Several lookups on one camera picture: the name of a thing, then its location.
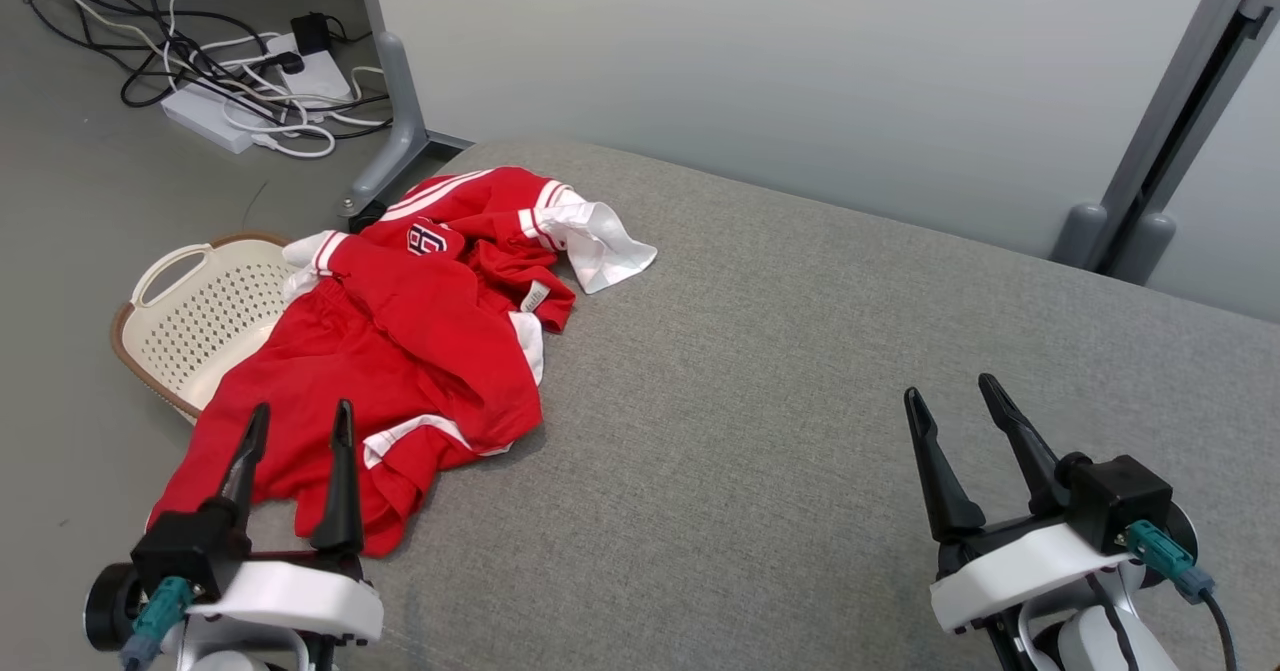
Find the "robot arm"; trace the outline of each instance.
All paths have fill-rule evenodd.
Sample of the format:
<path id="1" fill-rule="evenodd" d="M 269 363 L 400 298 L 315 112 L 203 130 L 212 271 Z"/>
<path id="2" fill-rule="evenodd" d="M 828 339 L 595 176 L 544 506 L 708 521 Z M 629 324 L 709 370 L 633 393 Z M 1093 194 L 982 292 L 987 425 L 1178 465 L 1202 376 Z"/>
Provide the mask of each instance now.
<path id="1" fill-rule="evenodd" d="M 178 671 L 268 668 L 256 651 L 292 652 L 296 667 L 329 671 L 337 645 L 376 642 L 383 604 L 358 553 L 364 524 L 351 402 L 338 405 L 325 515 L 310 552 L 253 553 L 244 533 L 253 470 L 270 408 L 256 407 L 218 496 L 195 512 L 165 512 L 131 553 L 99 575 L 84 633 L 99 651 L 145 671 L 156 654 Z"/>
<path id="2" fill-rule="evenodd" d="M 1234 651 L 1212 580 L 1196 566 L 1196 531 L 1172 488 L 1133 457 L 1061 461 L 991 374 L 978 378 L 1030 493 L 1030 515 L 987 524 L 937 443 L 919 391 L 905 394 L 924 506 L 938 542 L 929 588 L 938 624 L 987 631 L 1005 671 L 1176 671 L 1133 604 L 1133 593 L 1172 579 L 1192 603 L 1207 602 Z M 1030 624 L 1074 611 L 1034 636 Z"/>

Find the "gray floor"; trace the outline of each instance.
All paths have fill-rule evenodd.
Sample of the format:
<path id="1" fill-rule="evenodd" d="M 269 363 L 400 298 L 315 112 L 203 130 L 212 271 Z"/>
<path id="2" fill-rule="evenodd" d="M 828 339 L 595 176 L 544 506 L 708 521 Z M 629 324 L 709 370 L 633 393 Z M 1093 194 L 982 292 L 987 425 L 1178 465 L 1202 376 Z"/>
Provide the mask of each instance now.
<path id="1" fill-rule="evenodd" d="M 74 28 L 64 1 L 37 3 Z M 287 29 L 306 12 L 338 15 L 353 35 L 369 28 L 360 0 L 179 6 L 227 12 L 260 29 Z M 182 23 L 197 38 L 232 37 L 219 24 Z M 0 407 L 9 444 L 0 453 L 0 665 L 110 668 L 114 658 L 81 635 L 84 593 L 105 563 L 127 557 L 191 432 L 113 356 L 113 314 L 142 270 L 174 247 L 242 228 L 298 237 L 338 225 L 334 202 L 381 137 L 340 143 L 315 161 L 256 147 L 232 156 L 159 108 L 123 106 L 122 70 L 56 38 L 19 0 L 0 0 Z M 338 53 L 343 68 L 375 60 L 367 41 Z M 406 178 L 438 164 L 424 160 Z"/>

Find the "teal cable connector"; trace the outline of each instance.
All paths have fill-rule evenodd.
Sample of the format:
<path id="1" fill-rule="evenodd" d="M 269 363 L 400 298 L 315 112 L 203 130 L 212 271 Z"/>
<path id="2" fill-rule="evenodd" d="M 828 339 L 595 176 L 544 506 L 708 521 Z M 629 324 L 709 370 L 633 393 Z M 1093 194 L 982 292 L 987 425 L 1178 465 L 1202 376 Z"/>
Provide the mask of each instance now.
<path id="1" fill-rule="evenodd" d="M 1134 521 L 1126 529 L 1125 546 L 1138 561 L 1172 581 L 1189 603 L 1201 603 L 1206 592 L 1213 592 L 1213 578 L 1198 570 L 1192 554 L 1155 524 Z"/>
<path id="2" fill-rule="evenodd" d="M 124 671 L 146 671 L 151 666 L 160 656 L 160 642 L 169 629 L 182 622 L 195 599 L 196 594 L 187 579 L 169 576 L 160 581 L 156 593 L 151 594 L 133 622 L 133 635 L 120 649 L 120 666 Z"/>

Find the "clothing tag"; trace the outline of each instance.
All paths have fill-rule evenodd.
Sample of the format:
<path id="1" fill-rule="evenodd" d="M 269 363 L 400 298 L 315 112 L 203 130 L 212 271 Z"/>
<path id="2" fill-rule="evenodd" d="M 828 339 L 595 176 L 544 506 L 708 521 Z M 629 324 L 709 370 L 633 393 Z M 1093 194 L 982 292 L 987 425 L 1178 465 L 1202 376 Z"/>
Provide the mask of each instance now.
<path id="1" fill-rule="evenodd" d="M 550 292 L 552 289 L 548 284 L 541 282 L 530 282 L 529 293 L 526 293 L 525 300 L 520 302 L 520 310 L 525 311 L 525 314 L 532 314 L 540 302 L 547 301 L 547 295 Z"/>

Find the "red fabric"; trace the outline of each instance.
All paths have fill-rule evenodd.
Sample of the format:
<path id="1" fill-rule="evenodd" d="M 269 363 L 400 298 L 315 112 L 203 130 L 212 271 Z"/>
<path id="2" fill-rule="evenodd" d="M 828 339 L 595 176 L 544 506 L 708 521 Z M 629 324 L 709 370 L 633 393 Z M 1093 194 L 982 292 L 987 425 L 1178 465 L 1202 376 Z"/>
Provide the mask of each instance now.
<path id="1" fill-rule="evenodd" d="M 458 183 L 424 202 L 451 181 Z M 324 513 L 334 411 L 347 398 L 361 442 L 365 553 L 393 551 L 436 470 L 500 451 L 541 421 L 508 312 L 532 280 L 549 289 L 535 310 L 547 329 L 559 332 L 572 310 L 573 293 L 549 269 L 554 242 L 520 215 L 545 206 L 554 183 L 525 169 L 440 175 L 360 237 L 325 238 L 314 257 L 319 286 L 224 375 L 151 517 L 192 511 L 216 493 L 253 407 L 266 401 L 271 424 L 253 501 L 297 499 L 294 530 L 310 537 Z M 420 425 L 366 465 L 365 439 L 424 415 L 451 420 L 465 441 Z"/>

